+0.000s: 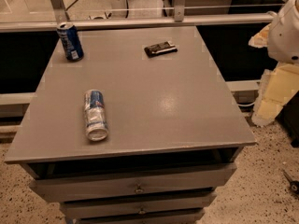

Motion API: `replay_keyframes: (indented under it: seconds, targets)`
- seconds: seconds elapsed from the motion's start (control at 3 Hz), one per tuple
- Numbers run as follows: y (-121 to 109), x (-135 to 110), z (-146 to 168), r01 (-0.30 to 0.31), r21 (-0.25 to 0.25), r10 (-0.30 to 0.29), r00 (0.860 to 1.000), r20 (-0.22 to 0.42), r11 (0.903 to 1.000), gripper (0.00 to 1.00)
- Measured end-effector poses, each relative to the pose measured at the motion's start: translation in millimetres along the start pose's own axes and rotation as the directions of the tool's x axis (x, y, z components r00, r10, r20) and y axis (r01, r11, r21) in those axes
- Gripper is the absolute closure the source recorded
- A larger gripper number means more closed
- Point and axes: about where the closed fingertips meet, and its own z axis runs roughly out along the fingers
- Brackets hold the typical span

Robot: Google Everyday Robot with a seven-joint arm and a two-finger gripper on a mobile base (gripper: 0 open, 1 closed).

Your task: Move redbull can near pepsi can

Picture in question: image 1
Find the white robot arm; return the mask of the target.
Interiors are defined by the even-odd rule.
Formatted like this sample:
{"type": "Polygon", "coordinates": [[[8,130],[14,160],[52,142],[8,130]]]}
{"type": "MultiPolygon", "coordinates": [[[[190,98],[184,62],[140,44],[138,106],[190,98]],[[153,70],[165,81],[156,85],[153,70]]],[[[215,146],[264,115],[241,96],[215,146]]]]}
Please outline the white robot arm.
{"type": "Polygon", "coordinates": [[[249,45],[267,48],[268,56],[278,62],[273,71],[262,74],[251,117],[256,126],[266,126],[299,92],[299,0],[288,0],[249,45]]]}

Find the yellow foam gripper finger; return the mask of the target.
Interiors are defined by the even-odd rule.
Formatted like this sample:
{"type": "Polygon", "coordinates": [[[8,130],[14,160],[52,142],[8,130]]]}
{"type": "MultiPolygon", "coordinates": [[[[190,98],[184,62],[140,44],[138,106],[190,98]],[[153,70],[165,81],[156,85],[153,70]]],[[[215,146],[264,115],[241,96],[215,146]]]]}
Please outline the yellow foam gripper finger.
{"type": "Polygon", "coordinates": [[[260,127],[270,124],[297,92],[299,64],[278,63],[273,71],[265,69],[253,107],[252,122],[260,127]]]}
{"type": "Polygon", "coordinates": [[[268,34],[270,25],[267,24],[260,32],[252,36],[249,40],[249,45],[254,48],[266,48],[268,44],[268,34]]]}

